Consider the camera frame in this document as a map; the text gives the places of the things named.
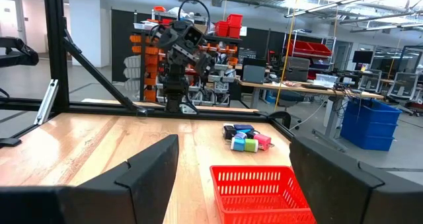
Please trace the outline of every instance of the white pillar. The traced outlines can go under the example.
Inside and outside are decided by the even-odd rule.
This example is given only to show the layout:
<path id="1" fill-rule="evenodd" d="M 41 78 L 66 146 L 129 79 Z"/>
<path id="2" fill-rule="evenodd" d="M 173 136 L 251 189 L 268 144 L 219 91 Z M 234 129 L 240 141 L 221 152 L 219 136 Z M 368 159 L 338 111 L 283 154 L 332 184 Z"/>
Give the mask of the white pillar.
<path id="1" fill-rule="evenodd" d="M 103 38 L 110 34 L 110 21 L 105 19 L 108 11 L 102 12 L 101 0 L 69 0 L 69 6 L 74 43 L 95 67 L 110 65 L 110 36 Z M 80 65 L 75 59 L 72 64 Z"/>

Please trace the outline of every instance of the desk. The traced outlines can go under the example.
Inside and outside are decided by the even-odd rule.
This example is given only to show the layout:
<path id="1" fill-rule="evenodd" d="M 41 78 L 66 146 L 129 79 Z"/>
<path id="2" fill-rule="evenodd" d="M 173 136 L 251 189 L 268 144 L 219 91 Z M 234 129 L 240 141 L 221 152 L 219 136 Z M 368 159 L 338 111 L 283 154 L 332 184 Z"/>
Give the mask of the desk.
<path id="1" fill-rule="evenodd" d="M 250 123 L 275 147 L 240 153 L 225 145 L 225 122 L 62 113 L 22 136 L 18 147 L 0 149 L 0 185 L 78 185 L 178 134 L 178 170 L 164 223 L 218 224 L 210 166 L 291 164 L 289 141 L 270 124 Z"/>
<path id="2" fill-rule="evenodd" d="M 237 79 L 237 82 L 242 85 L 242 86 L 248 86 L 248 87 L 254 87 L 254 91 L 252 92 L 252 98 L 251 98 L 251 106 L 250 108 L 257 108 L 257 104 L 258 104 L 258 97 L 260 94 L 260 89 L 273 89 L 273 90 L 278 90 L 279 89 L 279 85 L 273 85 L 272 83 L 265 83 L 265 84 L 254 84 L 254 83 L 246 83 L 246 82 L 242 82 L 240 79 Z M 336 132 L 336 121 L 338 121 L 338 114 L 335 111 L 338 111 L 341 107 L 342 104 L 342 100 L 340 99 L 340 96 L 343 98 L 344 97 L 344 93 L 342 92 L 335 92 L 332 89 L 327 89 L 327 90 L 321 90 L 321 89 L 306 89 L 304 87 L 288 87 L 286 85 L 282 85 L 281 90 L 285 90 L 285 91 L 295 91 L 295 92 L 299 92 L 299 93 L 314 93 L 314 94 L 323 94 L 323 95 L 328 95 L 329 99 L 331 101 L 334 102 L 333 104 L 333 109 L 330 113 L 329 116 L 329 121 L 328 121 L 328 126 L 326 127 L 326 131 L 325 134 L 314 130 L 313 129 L 313 134 L 315 134 L 316 136 L 324 139 L 325 141 L 328 142 L 328 144 L 336 147 L 337 149 L 339 149 L 340 151 L 345 152 L 346 151 L 346 147 L 339 144 L 339 142 L 337 142 L 336 140 L 333 139 L 335 132 Z M 379 94 L 373 94 L 373 93 L 369 93 L 369 92 L 362 92 L 360 95 L 356 94 L 356 93 L 350 93 L 350 96 L 355 96 L 355 97 L 361 97 L 361 98 L 376 98 L 376 99 L 383 99 L 382 95 Z"/>
<path id="3" fill-rule="evenodd" d="M 240 79 L 237 79 L 237 82 L 241 86 L 254 87 L 254 91 L 252 92 L 250 108 L 257 108 L 258 95 L 260 94 L 260 89 L 273 89 L 273 90 L 279 89 L 279 85 L 273 85 L 272 83 L 255 84 L 255 83 L 242 82 Z M 306 89 L 304 87 L 288 87 L 286 85 L 282 85 L 280 88 L 281 88 L 281 90 L 286 90 L 286 91 L 295 91 L 295 92 L 299 92 L 299 93 L 315 93 L 315 94 L 323 94 L 323 95 L 328 95 L 328 96 L 341 95 L 342 94 L 342 92 L 335 93 L 332 89 L 327 89 L 327 90 Z M 383 99 L 382 95 L 372 94 L 372 93 L 368 93 L 368 92 L 362 92 L 361 97 L 362 98 Z"/>

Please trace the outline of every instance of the red plastic basket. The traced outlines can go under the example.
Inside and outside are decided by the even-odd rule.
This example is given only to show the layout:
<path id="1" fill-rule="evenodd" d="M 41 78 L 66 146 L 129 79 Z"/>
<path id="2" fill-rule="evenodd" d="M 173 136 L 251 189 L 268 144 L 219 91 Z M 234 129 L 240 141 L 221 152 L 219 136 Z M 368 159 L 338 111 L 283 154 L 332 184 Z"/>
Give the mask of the red plastic basket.
<path id="1" fill-rule="evenodd" d="M 320 43 L 309 42 L 309 46 L 314 50 L 313 54 L 320 56 L 331 56 L 332 52 L 325 45 Z"/>
<path id="2" fill-rule="evenodd" d="M 291 42 L 289 44 L 289 55 L 290 56 L 292 56 L 292 49 L 293 49 L 293 40 L 291 40 Z M 302 41 L 299 41 L 299 40 L 295 42 L 294 51 L 299 52 L 299 53 L 306 53 L 306 54 L 312 54 L 314 52 L 312 47 L 307 42 L 302 42 Z"/>
<path id="3" fill-rule="evenodd" d="M 216 24 L 216 36 L 227 36 L 227 30 L 229 23 L 225 21 L 219 21 Z"/>
<path id="4" fill-rule="evenodd" d="M 237 14 L 230 14 L 226 21 L 229 23 L 229 26 L 233 27 L 242 27 L 243 25 L 243 16 Z"/>
<path id="5" fill-rule="evenodd" d="M 212 166 L 214 196 L 223 224 L 314 224 L 290 167 Z"/>
<path id="6" fill-rule="evenodd" d="M 227 31 L 227 36 L 230 38 L 238 38 L 241 32 L 241 27 L 233 27 L 229 26 L 229 30 Z"/>

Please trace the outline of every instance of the yellow cable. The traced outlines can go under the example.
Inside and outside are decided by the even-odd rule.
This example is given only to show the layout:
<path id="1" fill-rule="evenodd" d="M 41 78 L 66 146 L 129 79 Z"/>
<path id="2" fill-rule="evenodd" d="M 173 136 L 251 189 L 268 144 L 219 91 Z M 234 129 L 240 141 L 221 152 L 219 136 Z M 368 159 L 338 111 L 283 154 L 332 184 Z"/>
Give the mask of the yellow cable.
<path id="1" fill-rule="evenodd" d="M 282 82 L 284 81 L 286 63 L 288 62 L 289 45 L 291 44 L 291 36 L 292 36 L 292 30 L 293 30 L 293 22 L 295 20 L 295 9 L 297 8 L 297 2 L 298 2 L 298 0 L 295 0 L 295 6 L 293 7 L 292 21 L 291 21 L 291 29 L 289 30 L 288 46 L 286 47 L 286 56 L 285 56 L 285 62 L 284 62 L 284 70 L 282 71 L 282 77 L 280 77 L 280 84 L 279 84 L 279 89 L 278 89 L 278 96 L 276 97 L 275 109 L 273 110 L 274 112 L 276 111 L 276 108 L 278 107 L 280 90 L 282 88 Z"/>
<path id="2" fill-rule="evenodd" d="M 398 50 L 398 48 L 399 48 L 399 44 L 400 44 L 400 42 L 401 42 L 401 37 L 399 37 L 399 41 L 398 41 L 398 45 L 397 45 L 397 49 L 395 50 L 395 55 L 394 56 L 396 56 L 397 55 L 397 50 Z M 394 65 L 394 61 L 395 61 L 395 58 L 393 58 L 392 59 L 392 63 L 391 63 L 391 67 L 389 68 L 389 73 L 388 73 L 388 78 L 387 79 L 389 79 L 389 76 L 391 75 L 391 70 L 392 70 L 392 66 Z"/>

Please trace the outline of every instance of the doorway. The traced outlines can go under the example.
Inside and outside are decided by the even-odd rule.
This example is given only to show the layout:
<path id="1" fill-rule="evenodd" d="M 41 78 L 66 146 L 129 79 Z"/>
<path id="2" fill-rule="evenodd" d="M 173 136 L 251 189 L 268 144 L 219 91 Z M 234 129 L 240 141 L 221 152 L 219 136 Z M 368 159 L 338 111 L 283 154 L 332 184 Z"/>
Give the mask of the doorway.
<path id="1" fill-rule="evenodd" d="M 340 71 L 346 69 L 348 64 L 348 58 L 350 57 L 351 53 L 351 47 L 351 42 L 336 42 L 334 68 L 337 68 Z"/>
<path id="2" fill-rule="evenodd" d="M 12 36 L 26 42 L 20 0 L 0 0 L 0 36 Z"/>

